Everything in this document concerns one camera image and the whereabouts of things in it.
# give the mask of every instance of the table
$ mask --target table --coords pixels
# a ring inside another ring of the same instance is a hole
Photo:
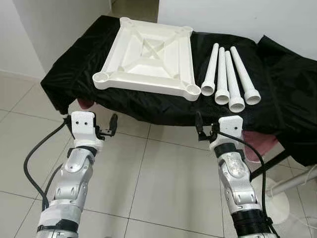
[[[250,39],[193,32],[191,48],[195,82],[201,86],[214,43],[236,46],[262,100],[233,114],[214,95],[189,102],[182,97],[118,88],[98,90],[92,75],[100,71],[120,28],[118,18],[101,16],[53,65],[41,85],[61,114],[77,98],[96,103],[137,120],[154,124],[190,126],[200,111],[204,124],[240,115],[244,130],[277,136],[287,153],[303,165],[317,162],[317,62],[305,59],[264,37]]]

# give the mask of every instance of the white tray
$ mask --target white tray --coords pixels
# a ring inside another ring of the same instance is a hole
[[[93,75],[98,89],[110,87],[182,96],[195,101],[195,84],[187,26],[168,26],[127,17],[100,72]]]

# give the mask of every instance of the pink object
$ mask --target pink object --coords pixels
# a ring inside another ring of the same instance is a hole
[[[270,151],[278,142],[274,135],[267,135],[247,130],[242,131],[242,133],[244,140],[252,145],[261,155]],[[254,163],[260,162],[257,155],[248,146],[245,147],[245,152],[247,160]]]
[[[79,106],[81,107],[81,109],[83,110],[86,110],[86,109],[89,109],[91,108],[93,105],[94,105],[94,101],[91,101],[91,100],[83,100],[83,99],[80,99],[80,98],[77,98],[77,101],[78,101],[78,104]]]

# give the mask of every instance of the robotic arm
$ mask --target robotic arm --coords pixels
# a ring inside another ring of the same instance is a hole
[[[239,116],[220,118],[219,124],[211,125],[211,135],[206,136],[200,113],[196,116],[199,140],[209,140],[210,150],[214,150],[216,154],[219,176],[238,237],[276,238],[270,231],[266,216],[251,186],[250,171],[244,163],[244,152],[239,149],[240,144],[218,134],[222,132],[241,138],[242,123],[243,120]]]
[[[116,121],[117,115],[114,114],[110,129],[102,133],[96,126],[94,113],[72,113],[75,148],[68,151],[53,201],[41,213],[36,238],[78,238],[77,229],[86,201],[88,182],[93,175],[95,157],[103,147],[104,135],[115,134]]]
[[[117,115],[114,114],[110,120],[110,129],[102,133],[96,126],[94,113],[72,113],[71,130],[75,148],[68,151],[68,159],[61,167],[61,180],[54,198],[41,213],[36,238],[78,238],[77,230],[95,157],[102,149],[104,136],[115,134],[116,121]],[[210,150],[215,151],[219,176],[238,237],[277,238],[271,233],[267,216],[251,186],[250,171],[244,163],[243,150],[232,139],[241,138],[242,123],[239,116],[220,118],[219,123],[211,125],[211,134],[206,136],[200,113],[196,116],[199,141],[209,140]]]

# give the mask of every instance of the white cylindrical rod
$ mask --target white cylindrical rod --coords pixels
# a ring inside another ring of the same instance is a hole
[[[229,109],[233,113],[239,113],[244,110],[244,101],[241,98],[238,82],[234,73],[230,51],[225,52],[226,71],[228,79],[228,88],[230,93]]]
[[[214,100],[219,105],[225,105],[229,102],[230,95],[227,85],[226,60],[224,56],[224,47],[220,47],[218,56],[218,83]]]
[[[219,44],[214,43],[212,47],[212,52],[211,52],[205,80],[201,87],[202,94],[205,96],[210,96],[214,92],[214,75],[216,72],[218,48],[219,48]]]
[[[259,103],[261,101],[261,96],[258,90],[254,88],[251,78],[249,77],[249,74],[244,67],[244,64],[239,56],[237,49],[233,46],[230,48],[230,50],[241,80],[241,84],[244,90],[244,99],[246,100],[246,103],[249,105]]]
[[[267,196],[272,197],[281,192],[284,192],[290,188],[296,187],[300,184],[303,184],[309,180],[312,180],[317,177],[317,167],[307,170],[296,177],[290,178],[287,181],[281,182],[278,185],[274,186],[272,189],[268,189],[265,193]]]

